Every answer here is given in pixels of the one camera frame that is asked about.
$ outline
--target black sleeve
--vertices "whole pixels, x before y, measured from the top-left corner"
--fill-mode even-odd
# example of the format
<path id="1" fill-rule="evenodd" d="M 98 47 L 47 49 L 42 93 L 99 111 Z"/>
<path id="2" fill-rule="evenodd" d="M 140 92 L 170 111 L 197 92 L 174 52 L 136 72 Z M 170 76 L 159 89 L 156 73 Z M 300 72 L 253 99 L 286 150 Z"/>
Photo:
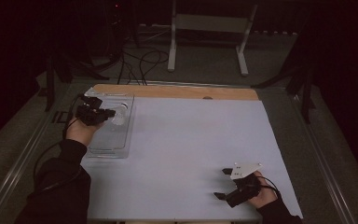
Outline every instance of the black sleeve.
<path id="1" fill-rule="evenodd" d="M 15 223 L 87 223 L 90 176 L 80 166 L 87 148 L 68 139 L 60 147 L 60 156 L 37 173 L 34 192 Z"/>
<path id="2" fill-rule="evenodd" d="M 287 210 L 282 198 L 256 209 L 263 217 L 263 224 L 301 224 L 300 217 L 294 217 Z"/>

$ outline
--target floor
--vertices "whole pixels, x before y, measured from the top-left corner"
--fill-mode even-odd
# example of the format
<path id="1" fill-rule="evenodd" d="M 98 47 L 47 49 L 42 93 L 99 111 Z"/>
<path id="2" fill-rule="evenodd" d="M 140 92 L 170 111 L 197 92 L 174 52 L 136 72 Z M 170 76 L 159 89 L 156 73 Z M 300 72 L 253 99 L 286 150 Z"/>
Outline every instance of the floor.
<path id="1" fill-rule="evenodd" d="M 137 49 L 129 40 L 124 48 L 124 63 L 101 72 L 109 80 L 95 80 L 75 70 L 71 84 L 56 78 L 56 104 L 50 112 L 44 111 L 46 98 L 36 95 L 2 129 L 0 223 L 12 223 L 23 207 L 25 195 L 32 190 L 30 179 L 35 157 L 52 139 L 61 137 L 62 123 L 57 122 L 54 114 L 66 111 L 77 93 L 96 83 L 116 84 L 118 80 L 120 84 L 133 85 L 146 82 L 148 85 L 249 88 L 277 75 L 296 41 L 295 35 L 251 35 L 245 49 L 249 76 L 243 77 L 235 53 L 237 36 L 182 32 L 178 38 L 175 71 L 170 73 L 166 63 L 170 45 L 167 30 L 168 27 L 163 26 L 141 27 L 141 48 Z M 95 59 L 95 62 L 102 63 L 103 59 Z M 142 73 L 146 73 L 144 83 Z M 41 87 L 46 86 L 44 74 L 38 80 Z M 303 222 L 358 223 L 358 164 L 345 138 L 317 87 L 312 89 L 314 107 L 307 124 L 298 112 L 301 94 L 287 95 L 284 90 L 287 82 L 288 79 L 281 80 L 257 93 L 268 112 L 292 179 Z"/>

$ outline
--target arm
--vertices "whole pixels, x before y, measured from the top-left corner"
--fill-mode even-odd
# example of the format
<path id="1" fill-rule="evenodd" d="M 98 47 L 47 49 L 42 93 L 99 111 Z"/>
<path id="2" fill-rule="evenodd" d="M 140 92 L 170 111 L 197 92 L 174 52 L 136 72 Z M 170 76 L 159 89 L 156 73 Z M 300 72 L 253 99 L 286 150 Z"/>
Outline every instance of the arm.
<path id="1" fill-rule="evenodd" d="M 90 176 L 80 162 L 100 126 L 72 121 L 66 139 L 60 142 L 60 156 L 41 166 L 34 192 L 16 223 L 87 223 Z"/>
<path id="2" fill-rule="evenodd" d="M 261 185 L 269 186 L 266 179 L 259 177 Z M 260 193 L 248 201 L 263 217 L 263 224 L 301 224 L 301 218 L 292 216 L 281 197 L 277 197 L 272 189 L 262 188 Z"/>

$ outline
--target white tabletop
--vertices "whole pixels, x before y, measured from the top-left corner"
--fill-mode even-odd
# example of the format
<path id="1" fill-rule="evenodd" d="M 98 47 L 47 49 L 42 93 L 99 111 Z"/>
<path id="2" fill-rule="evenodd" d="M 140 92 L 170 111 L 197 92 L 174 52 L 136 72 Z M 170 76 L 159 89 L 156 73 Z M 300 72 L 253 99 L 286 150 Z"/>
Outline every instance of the white tabletop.
<path id="1" fill-rule="evenodd" d="M 223 168 L 260 162 L 260 170 L 301 215 L 265 108 L 260 101 L 135 97 L 130 156 L 85 158 L 91 175 L 89 218 L 113 220 L 256 220 L 216 191 L 235 185 Z"/>

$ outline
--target dark background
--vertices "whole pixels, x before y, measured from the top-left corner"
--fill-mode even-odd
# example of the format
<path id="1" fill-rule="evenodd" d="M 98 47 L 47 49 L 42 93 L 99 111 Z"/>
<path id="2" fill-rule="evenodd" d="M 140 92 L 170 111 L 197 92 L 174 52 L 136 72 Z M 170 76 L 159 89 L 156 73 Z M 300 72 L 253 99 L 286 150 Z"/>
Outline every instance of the dark background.
<path id="1" fill-rule="evenodd" d="M 358 1 L 332 0 L 328 6 L 297 7 L 293 2 L 274 7 L 261 4 L 253 29 L 289 34 L 302 31 L 287 62 L 296 64 L 304 58 L 317 62 L 313 83 L 320 87 L 358 161 Z M 54 45 L 51 41 L 56 37 L 52 32 L 55 22 L 66 18 L 76 23 L 71 21 L 70 4 L 71 1 L 0 1 L 0 129 L 38 92 L 34 78 L 46 70 L 46 56 L 51 49 L 47 47 Z M 133 4 L 137 23 L 171 23 L 170 1 L 134 0 Z M 179 9 L 195 10 L 186 4 Z M 205 14 L 216 12 L 213 4 L 204 5 L 203 10 Z M 219 13 L 240 12 L 221 8 Z M 304 26 L 309 15 L 309 23 Z M 73 24 L 69 27 L 78 29 Z M 82 39 L 76 41 L 80 47 L 87 44 Z"/>

